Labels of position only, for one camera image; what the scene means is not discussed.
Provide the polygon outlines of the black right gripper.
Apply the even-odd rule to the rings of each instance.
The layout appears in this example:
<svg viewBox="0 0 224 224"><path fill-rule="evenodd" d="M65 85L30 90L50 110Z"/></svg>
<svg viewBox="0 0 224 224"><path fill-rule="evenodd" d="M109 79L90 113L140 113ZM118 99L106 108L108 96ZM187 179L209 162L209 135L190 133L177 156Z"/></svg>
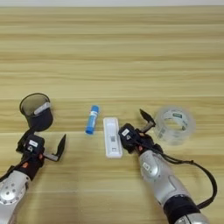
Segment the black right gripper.
<svg viewBox="0 0 224 224"><path fill-rule="evenodd" d="M142 118L147 122L146 125L141 129L142 133L146 133L151 128L156 126L154 119L143 111L140 110ZM138 155L142 155L146 151L152 151L157 154L163 152L161 146L154 143L151 136L145 135L138 132L128 133L126 136L120 135L122 147L129 153L136 152Z"/></svg>

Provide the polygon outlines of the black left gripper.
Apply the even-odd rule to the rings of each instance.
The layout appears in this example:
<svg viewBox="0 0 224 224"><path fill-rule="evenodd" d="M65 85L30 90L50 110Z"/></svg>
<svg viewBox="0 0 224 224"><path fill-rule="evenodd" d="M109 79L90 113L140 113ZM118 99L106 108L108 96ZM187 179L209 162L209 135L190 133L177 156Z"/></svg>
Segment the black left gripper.
<svg viewBox="0 0 224 224"><path fill-rule="evenodd" d="M44 153L45 140L40 136L30 136L35 132L34 128L28 129L17 142L16 152L23 154L17 171L26 174L30 180L36 176L39 168L44 164L45 158L51 161L59 161L66 145L66 137L64 135L58 145L56 153Z"/></svg>

